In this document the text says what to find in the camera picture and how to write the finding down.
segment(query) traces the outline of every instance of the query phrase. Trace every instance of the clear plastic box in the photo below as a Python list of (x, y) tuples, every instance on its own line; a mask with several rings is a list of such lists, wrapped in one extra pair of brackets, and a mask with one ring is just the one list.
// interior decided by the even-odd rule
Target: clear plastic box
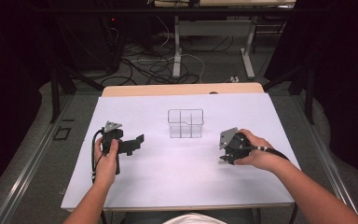
[(202, 109), (171, 109), (168, 111), (171, 138), (201, 138)]

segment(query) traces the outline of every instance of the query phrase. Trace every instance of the hand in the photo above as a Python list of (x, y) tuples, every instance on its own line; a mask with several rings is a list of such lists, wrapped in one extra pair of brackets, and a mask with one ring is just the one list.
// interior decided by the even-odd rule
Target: hand
[[(249, 140), (249, 142), (252, 144), (252, 146), (273, 148), (273, 146), (266, 139), (255, 136), (249, 130), (240, 129), (238, 130), (238, 132), (243, 133), (246, 136), (246, 138)], [(285, 161), (285, 159), (275, 156), (271, 153), (254, 149), (249, 154), (249, 156), (244, 157), (242, 159), (235, 160), (234, 164), (253, 165), (258, 169), (271, 171), (274, 165), (281, 160)]]
[(96, 170), (96, 178), (94, 185), (100, 185), (105, 188), (110, 188), (116, 179), (116, 155), (118, 151), (118, 141), (116, 139), (112, 140), (110, 145), (109, 154), (106, 156), (103, 155), (101, 151), (101, 143), (103, 142), (102, 138), (99, 138), (94, 146), (94, 159), (98, 165)]

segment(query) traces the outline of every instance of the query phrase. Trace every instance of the white table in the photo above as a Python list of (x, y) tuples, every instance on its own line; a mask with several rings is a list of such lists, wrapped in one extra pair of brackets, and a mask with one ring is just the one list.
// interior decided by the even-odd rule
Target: white table
[[(208, 94), (210, 91), (219, 94)], [(204, 111), (202, 137), (170, 138), (168, 110), (194, 108)], [(268, 139), (298, 167), (269, 96), (258, 84), (233, 83), (107, 88), (96, 105), (62, 201), (63, 209), (73, 210), (91, 187), (91, 139), (107, 120), (123, 124), (122, 140), (144, 134), (145, 141), (132, 156), (120, 155), (121, 173), (108, 193), (105, 210), (197, 210), (294, 203), (275, 175), (218, 159), (224, 154), (218, 149), (219, 134), (239, 127)]]
[[(264, 7), (294, 5), (296, 0), (200, 0), (200, 7)], [(180, 1), (155, 1), (156, 7), (187, 7)], [(180, 76), (182, 49), (181, 35), (235, 35), (246, 36), (245, 48), (241, 49), (241, 57), (248, 78), (255, 78), (255, 72), (249, 58), (250, 48), (255, 35), (256, 17), (251, 21), (179, 21), (175, 17), (175, 58), (173, 64), (174, 77)]]

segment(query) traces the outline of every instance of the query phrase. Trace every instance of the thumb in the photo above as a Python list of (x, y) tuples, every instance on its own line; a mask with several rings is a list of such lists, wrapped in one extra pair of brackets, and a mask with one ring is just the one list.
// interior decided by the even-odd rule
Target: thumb
[(249, 156), (244, 157), (242, 159), (237, 159), (234, 161), (235, 165), (249, 165), (250, 164), (250, 158)]
[(117, 139), (112, 139), (112, 143), (110, 144), (110, 149), (109, 149), (109, 156), (115, 158), (117, 152), (118, 152), (118, 141)]

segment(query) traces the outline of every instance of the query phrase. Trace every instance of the white paper sheet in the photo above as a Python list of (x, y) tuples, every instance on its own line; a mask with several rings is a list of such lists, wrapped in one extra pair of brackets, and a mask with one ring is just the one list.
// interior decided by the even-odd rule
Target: white paper sheet
[[(202, 109), (201, 138), (170, 138), (170, 109)], [(294, 200), (273, 174), (253, 166), (222, 164), (222, 131), (246, 128), (262, 136), (298, 167), (266, 93), (101, 97), (91, 119), (62, 208), (74, 209), (91, 187), (91, 140), (107, 120), (121, 123), (123, 141), (145, 135), (132, 156), (120, 154), (120, 175), (107, 209), (167, 209), (271, 205)]]

